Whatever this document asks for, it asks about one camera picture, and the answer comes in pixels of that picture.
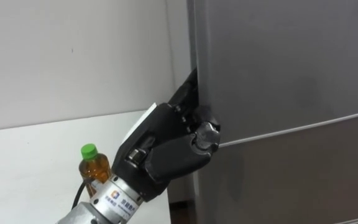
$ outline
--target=white table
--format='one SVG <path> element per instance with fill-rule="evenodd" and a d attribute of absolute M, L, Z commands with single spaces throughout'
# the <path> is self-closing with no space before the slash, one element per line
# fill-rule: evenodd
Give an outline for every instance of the white table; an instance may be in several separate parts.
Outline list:
<path fill-rule="evenodd" d="M 143 112 L 0 130 L 0 223 L 53 224 L 81 184 L 81 146 L 95 143 L 113 162 Z M 87 200 L 84 190 L 81 200 Z M 141 205 L 129 224 L 170 223 L 167 191 Z"/>

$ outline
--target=label sticker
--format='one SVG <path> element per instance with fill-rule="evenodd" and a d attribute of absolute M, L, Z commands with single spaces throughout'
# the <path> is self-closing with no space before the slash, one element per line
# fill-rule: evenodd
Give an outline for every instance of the label sticker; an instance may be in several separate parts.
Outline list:
<path fill-rule="evenodd" d="M 139 206 L 126 195 L 119 187 L 111 187 L 110 195 L 105 195 L 104 199 L 112 211 L 128 221 L 139 208 Z"/>

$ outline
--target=green bottle cap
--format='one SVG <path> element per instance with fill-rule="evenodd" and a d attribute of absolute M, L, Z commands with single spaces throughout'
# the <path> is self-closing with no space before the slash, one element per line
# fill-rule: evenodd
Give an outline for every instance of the green bottle cap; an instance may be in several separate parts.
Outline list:
<path fill-rule="evenodd" d="M 84 160 L 90 160 L 98 155 L 98 150 L 94 144 L 86 144 L 81 148 L 81 154 Z"/>

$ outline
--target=silver refrigerator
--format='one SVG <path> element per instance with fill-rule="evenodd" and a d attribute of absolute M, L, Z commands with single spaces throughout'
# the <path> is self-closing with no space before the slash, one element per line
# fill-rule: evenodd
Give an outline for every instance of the silver refrigerator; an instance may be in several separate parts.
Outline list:
<path fill-rule="evenodd" d="M 198 223 L 358 223 L 358 0 L 189 3 L 223 135 Z"/>

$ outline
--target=black cable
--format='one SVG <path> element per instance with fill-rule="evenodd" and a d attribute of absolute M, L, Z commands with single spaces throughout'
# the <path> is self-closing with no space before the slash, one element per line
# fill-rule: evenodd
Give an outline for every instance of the black cable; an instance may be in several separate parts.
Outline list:
<path fill-rule="evenodd" d="M 71 209 L 75 208 L 78 205 L 78 201 L 80 200 L 82 191 L 84 191 L 85 186 L 87 184 L 92 183 L 93 180 L 94 180 L 93 178 L 89 178 L 82 181 L 80 187 L 78 188 L 77 194 L 75 195 L 73 206 L 71 207 Z"/>

